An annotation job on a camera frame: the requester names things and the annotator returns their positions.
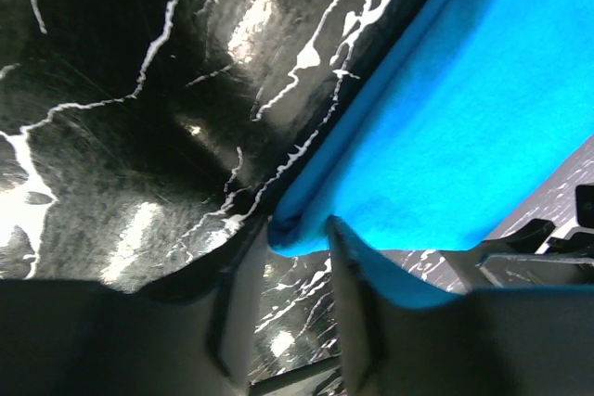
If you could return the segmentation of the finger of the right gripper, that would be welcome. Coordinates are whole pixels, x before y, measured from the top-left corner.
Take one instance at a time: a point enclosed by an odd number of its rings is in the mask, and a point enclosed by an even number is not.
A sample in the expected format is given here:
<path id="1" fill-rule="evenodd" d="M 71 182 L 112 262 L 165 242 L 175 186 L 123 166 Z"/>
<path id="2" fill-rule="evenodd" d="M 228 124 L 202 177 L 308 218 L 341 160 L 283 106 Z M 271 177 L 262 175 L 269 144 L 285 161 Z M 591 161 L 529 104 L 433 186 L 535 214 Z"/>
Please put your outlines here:
<path id="1" fill-rule="evenodd" d="M 492 254 L 480 271 L 496 287 L 576 286 L 593 284 L 593 259 L 561 254 Z"/>

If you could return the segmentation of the blue t shirt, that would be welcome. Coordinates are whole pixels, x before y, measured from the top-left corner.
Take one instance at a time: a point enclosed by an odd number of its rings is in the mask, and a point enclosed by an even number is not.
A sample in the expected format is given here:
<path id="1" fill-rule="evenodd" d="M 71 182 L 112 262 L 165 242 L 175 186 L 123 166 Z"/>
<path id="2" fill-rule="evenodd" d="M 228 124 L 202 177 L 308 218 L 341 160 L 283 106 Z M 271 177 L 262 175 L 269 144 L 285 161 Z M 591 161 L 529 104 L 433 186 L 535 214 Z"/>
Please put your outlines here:
<path id="1" fill-rule="evenodd" d="M 268 242 L 467 250 L 593 133 L 593 0 L 427 0 L 286 190 Z"/>

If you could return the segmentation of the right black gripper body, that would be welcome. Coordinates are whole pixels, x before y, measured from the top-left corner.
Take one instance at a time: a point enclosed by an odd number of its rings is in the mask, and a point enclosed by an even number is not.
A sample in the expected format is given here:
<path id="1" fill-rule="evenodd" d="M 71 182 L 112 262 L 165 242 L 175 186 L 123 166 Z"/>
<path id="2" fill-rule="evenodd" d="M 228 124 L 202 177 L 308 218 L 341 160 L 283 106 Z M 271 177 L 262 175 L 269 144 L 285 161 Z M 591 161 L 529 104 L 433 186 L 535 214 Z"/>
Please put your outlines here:
<path id="1" fill-rule="evenodd" d="M 575 216 L 560 227 L 533 219 L 508 236 L 508 245 L 521 254 L 570 254 L 593 250 L 593 185 L 575 188 Z"/>

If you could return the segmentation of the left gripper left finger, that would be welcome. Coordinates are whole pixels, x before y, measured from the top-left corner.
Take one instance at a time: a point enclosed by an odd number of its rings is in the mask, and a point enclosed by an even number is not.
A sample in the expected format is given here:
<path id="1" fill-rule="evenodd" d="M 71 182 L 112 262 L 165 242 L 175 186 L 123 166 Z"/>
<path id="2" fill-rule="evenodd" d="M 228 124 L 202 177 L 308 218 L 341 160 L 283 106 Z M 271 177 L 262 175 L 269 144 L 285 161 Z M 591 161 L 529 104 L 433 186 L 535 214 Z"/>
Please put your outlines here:
<path id="1" fill-rule="evenodd" d="M 133 293 L 96 281 L 1 284 L 5 395 L 245 395 L 263 217 Z"/>

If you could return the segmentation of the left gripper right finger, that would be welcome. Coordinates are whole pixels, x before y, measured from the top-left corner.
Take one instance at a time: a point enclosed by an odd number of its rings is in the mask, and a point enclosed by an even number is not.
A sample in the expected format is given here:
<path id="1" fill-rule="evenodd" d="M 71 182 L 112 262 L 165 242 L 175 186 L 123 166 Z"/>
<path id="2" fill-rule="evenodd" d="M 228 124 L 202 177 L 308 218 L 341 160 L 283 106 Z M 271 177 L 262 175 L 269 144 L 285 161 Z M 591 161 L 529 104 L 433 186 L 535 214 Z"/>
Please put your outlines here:
<path id="1" fill-rule="evenodd" d="M 508 237 L 459 252 L 475 287 L 451 293 L 327 221 L 342 378 L 351 395 L 589 395 L 593 284 L 496 287 L 492 254 Z"/>

